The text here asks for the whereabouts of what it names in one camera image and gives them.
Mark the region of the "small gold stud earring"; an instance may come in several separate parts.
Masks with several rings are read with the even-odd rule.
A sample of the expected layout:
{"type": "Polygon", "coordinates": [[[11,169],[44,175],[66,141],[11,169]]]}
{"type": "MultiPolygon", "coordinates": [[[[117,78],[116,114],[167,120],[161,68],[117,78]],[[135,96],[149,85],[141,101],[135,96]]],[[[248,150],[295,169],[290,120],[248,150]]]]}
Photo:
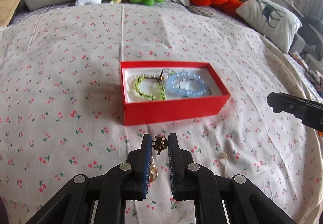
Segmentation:
{"type": "Polygon", "coordinates": [[[222,152],[221,153],[221,158],[227,159],[228,158],[228,155],[225,152],[222,152]]]}

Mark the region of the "grey office chair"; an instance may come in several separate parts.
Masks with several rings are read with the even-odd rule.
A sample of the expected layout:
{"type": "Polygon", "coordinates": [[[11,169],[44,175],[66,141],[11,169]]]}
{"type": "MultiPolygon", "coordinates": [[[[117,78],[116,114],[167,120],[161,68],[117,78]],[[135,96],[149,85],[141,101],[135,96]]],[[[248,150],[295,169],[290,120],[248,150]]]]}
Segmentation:
{"type": "Polygon", "coordinates": [[[322,20],[313,15],[301,18],[302,27],[294,35],[289,53],[309,54],[316,61],[322,60],[322,20]]]}

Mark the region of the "deer print pillow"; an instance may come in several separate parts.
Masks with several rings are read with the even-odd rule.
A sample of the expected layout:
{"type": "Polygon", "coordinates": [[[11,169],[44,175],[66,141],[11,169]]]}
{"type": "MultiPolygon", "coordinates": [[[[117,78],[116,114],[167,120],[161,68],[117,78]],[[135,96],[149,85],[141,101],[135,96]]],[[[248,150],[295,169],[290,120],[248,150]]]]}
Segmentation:
{"type": "Polygon", "coordinates": [[[289,52],[295,34],[302,27],[295,14],[270,0],[247,0],[235,11],[282,53],[289,52]]]}

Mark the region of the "red OnePlus box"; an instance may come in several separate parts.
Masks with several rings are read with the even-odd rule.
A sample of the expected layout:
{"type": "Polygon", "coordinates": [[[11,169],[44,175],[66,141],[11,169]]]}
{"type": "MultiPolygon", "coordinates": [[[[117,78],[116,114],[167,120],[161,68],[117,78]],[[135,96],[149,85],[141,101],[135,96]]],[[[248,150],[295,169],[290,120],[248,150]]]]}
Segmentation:
{"type": "Polygon", "coordinates": [[[216,115],[230,93],[209,63],[121,62],[124,125],[216,115]]]}

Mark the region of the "cherry print bed sheet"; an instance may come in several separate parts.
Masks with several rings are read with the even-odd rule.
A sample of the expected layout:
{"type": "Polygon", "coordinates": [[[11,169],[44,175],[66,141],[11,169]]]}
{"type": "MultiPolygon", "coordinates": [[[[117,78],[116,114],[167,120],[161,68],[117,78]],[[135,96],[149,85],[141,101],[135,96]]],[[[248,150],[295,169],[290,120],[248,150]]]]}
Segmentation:
{"type": "Polygon", "coordinates": [[[245,175],[297,223],[322,213],[322,141],[267,105],[311,98],[286,55],[241,22],[168,2],[69,6],[1,29],[1,199],[26,223],[76,174],[125,161],[144,134],[176,133],[216,175],[245,175]],[[123,125],[121,61],[210,63],[231,97],[217,115],[123,125]],[[228,155],[221,158],[221,153],[228,155]]]}

